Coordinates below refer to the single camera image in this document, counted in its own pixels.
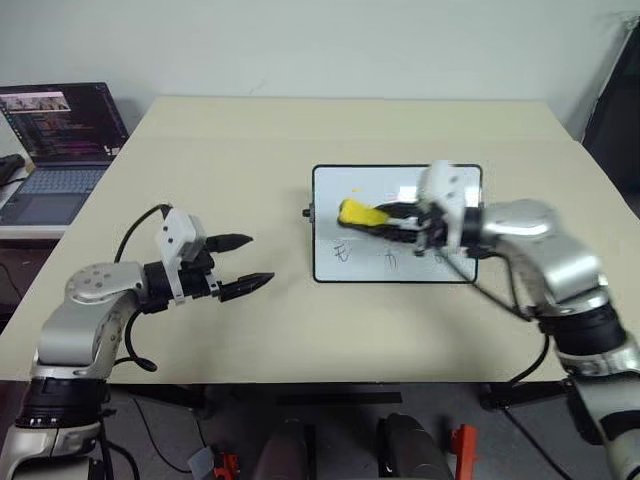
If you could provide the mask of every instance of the whiteboard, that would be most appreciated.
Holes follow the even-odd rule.
[[[391,242],[338,225],[340,204],[353,198],[367,205],[415,201],[416,185],[428,165],[317,165],[313,169],[313,277],[318,282],[463,283],[434,250],[423,257],[412,244]],[[482,195],[478,165],[455,165],[468,207]],[[477,260],[450,256],[469,278]]]

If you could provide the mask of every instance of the cable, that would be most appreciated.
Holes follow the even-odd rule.
[[[102,463],[104,463],[104,476],[106,480],[114,480],[113,463],[111,463],[111,452],[109,452],[109,442],[107,440],[107,432],[104,428],[104,420],[100,420],[98,440],[100,441],[100,451],[102,452]]]
[[[136,353],[136,351],[133,349],[133,342],[131,341],[131,332],[133,330],[133,324],[135,323],[136,319],[140,316],[141,313],[142,313],[142,309],[140,308],[137,309],[135,312],[133,312],[133,315],[131,315],[131,318],[127,322],[127,326],[124,328],[124,346],[126,347],[127,353],[129,354],[129,356],[119,358],[114,362],[113,365],[115,366],[115,365],[120,365],[121,363],[134,362],[136,365],[138,365],[143,370],[146,370],[147,372],[155,372],[156,370],[158,370],[158,366],[155,363],[153,363],[151,360],[140,357]]]
[[[200,425],[200,420],[198,420],[197,418],[195,418],[195,416],[194,416],[194,419],[195,419],[195,421],[196,421],[196,426],[198,427],[198,435],[200,435],[200,441],[202,442],[202,446],[203,446],[204,448],[206,448],[206,447],[207,447],[207,442],[206,442],[206,440],[204,439],[204,435],[202,434],[202,425]]]
[[[513,423],[513,425],[518,430],[520,430],[520,433],[524,435],[524,437],[529,441],[531,446],[535,448],[540,455],[542,455],[542,457],[547,461],[549,466],[553,468],[560,477],[562,477],[564,480],[572,480],[569,474],[565,472],[564,469],[553,460],[553,458],[551,458],[551,456],[545,451],[544,448],[542,448],[542,446],[540,446],[538,441],[535,438],[533,438],[531,433],[529,433],[529,431],[524,427],[524,425],[522,425],[518,421],[518,419],[514,417],[513,414],[507,408],[503,408],[502,411],[504,412],[505,416],[511,421],[511,423]]]
[[[520,306],[520,300],[518,300],[518,292],[516,291],[516,276],[513,273],[513,267],[511,265],[511,260],[506,255],[501,253],[491,253],[487,258],[500,258],[504,261],[505,266],[507,267],[507,283],[509,284],[509,290],[511,292],[511,301],[513,302],[514,308],[522,312],[522,307]]]
[[[129,453],[129,451],[124,448],[121,447],[120,445],[107,441],[107,446],[115,451],[118,452],[120,455],[122,455],[125,460],[129,463],[129,466],[131,467],[131,473],[133,473],[133,480],[140,480],[140,470],[138,470],[138,464],[136,463],[136,459],[133,458],[133,455],[131,455],[131,453]]]
[[[140,407],[140,404],[138,403],[138,400],[136,400],[135,398],[133,398],[132,400],[133,400],[133,403],[138,408],[138,412],[140,412],[140,417],[142,418],[142,423],[144,423],[144,428],[147,430],[147,435],[149,435],[149,440],[151,440],[151,445],[153,445],[153,449],[156,451],[156,453],[162,459],[162,461],[164,463],[166,463],[167,466],[169,466],[173,470],[175,470],[176,472],[179,472],[179,473],[191,473],[191,470],[188,470],[188,469],[185,470],[185,469],[176,467],[173,463],[171,463],[169,460],[167,460],[167,458],[160,452],[160,450],[158,449],[158,446],[156,445],[155,440],[153,439],[153,435],[151,435],[151,429],[149,428],[149,424],[147,423],[147,419],[144,416],[144,412],[142,411],[142,407]]]
[[[545,334],[545,336],[544,336],[544,344],[542,346],[542,351],[540,352],[538,357],[526,369],[524,369],[522,372],[520,372],[515,377],[513,377],[511,380],[509,380],[507,382],[507,384],[510,385],[510,386],[513,386],[516,383],[521,382],[522,380],[527,378],[533,372],[535,372],[540,367],[540,365],[542,365],[542,363],[544,362],[545,358],[547,358],[547,354],[549,353],[549,347],[550,346],[551,346],[551,338],[549,337],[549,335]]]
[[[120,259],[122,258],[122,254],[124,253],[124,247],[127,246],[127,242],[129,241],[129,238],[131,237],[131,235],[133,234],[135,229],[138,228],[142,222],[144,222],[147,218],[149,218],[151,215],[153,215],[158,210],[162,211],[162,216],[164,217],[164,216],[166,216],[168,211],[171,210],[171,208],[172,208],[171,205],[169,205],[168,203],[160,203],[160,204],[156,205],[155,207],[152,207],[149,210],[147,210],[146,212],[144,212],[140,216],[140,218],[138,218],[138,220],[133,222],[133,225],[131,225],[129,227],[129,230],[127,230],[127,233],[124,234],[124,237],[122,237],[122,240],[120,241],[120,246],[118,247],[118,251],[116,252],[116,256],[113,259],[113,263],[118,263],[120,261]]]
[[[438,252],[440,253],[440,255],[441,255],[442,259],[445,261],[445,263],[447,265],[449,265],[451,270],[453,270],[461,279],[463,279],[465,282],[467,282],[471,287],[475,288],[476,291],[478,291],[478,293],[482,294],[486,299],[488,299],[488,300],[492,301],[493,303],[495,303],[502,310],[505,310],[506,312],[509,312],[510,314],[515,315],[516,317],[518,317],[521,320],[524,320],[525,322],[530,322],[532,320],[531,317],[529,317],[528,315],[524,314],[522,311],[520,311],[520,309],[516,309],[515,307],[510,307],[509,305],[504,303],[502,300],[500,300],[498,297],[496,297],[493,293],[491,293],[490,291],[488,291],[485,288],[481,287],[477,283],[474,283],[474,281],[471,278],[469,278],[467,276],[467,274],[464,273],[460,269],[460,267],[458,267],[458,265],[456,265],[455,262],[453,262],[448,257],[448,255],[446,253],[444,253],[440,249],[438,249]]]
[[[13,278],[11,278],[11,272],[9,272],[9,269],[7,268],[7,266],[4,263],[0,263],[0,268],[2,268],[4,270],[4,273],[7,275],[7,279],[9,280],[9,285],[11,285],[11,287],[16,292],[18,297],[20,297],[20,300],[22,300],[22,293],[20,293],[20,289],[16,286],[15,282],[13,281]]]
[[[20,177],[20,178],[14,178],[13,180],[9,180],[6,183],[0,184],[0,188],[4,188],[7,185],[11,185],[12,183],[16,183],[16,182],[24,182],[27,179],[27,177]]]

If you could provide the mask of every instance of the yellow eraser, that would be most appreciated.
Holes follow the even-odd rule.
[[[340,214],[338,221],[351,225],[362,225],[365,227],[375,227],[387,223],[389,215],[373,207],[347,198],[340,204]]]

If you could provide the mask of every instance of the black marker writing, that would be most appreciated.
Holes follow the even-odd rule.
[[[351,248],[347,249],[344,243],[339,243],[333,247],[333,251],[335,252],[333,255],[338,257],[341,262],[346,262],[351,256],[351,250]]]
[[[391,249],[387,249],[387,253],[384,254],[385,264],[389,266],[392,270],[398,269],[398,259],[393,254]]]

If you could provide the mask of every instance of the desk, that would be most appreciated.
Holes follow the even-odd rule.
[[[159,367],[114,369],[135,383],[498,381],[538,354],[537,327],[468,286],[318,284],[301,217],[318,163],[425,163],[484,169],[485,200],[538,198],[602,257],[616,306],[640,334],[640,224],[597,164],[535,102],[417,102],[166,97],[156,100],[0,336],[0,378],[25,379],[43,322],[77,269],[111,261],[149,206],[171,201],[208,234],[255,241],[217,256],[217,275],[275,271],[258,292],[143,317],[137,351]],[[157,260],[159,219],[125,258]],[[499,261],[480,282],[506,294]],[[563,377],[551,356],[532,377]]]

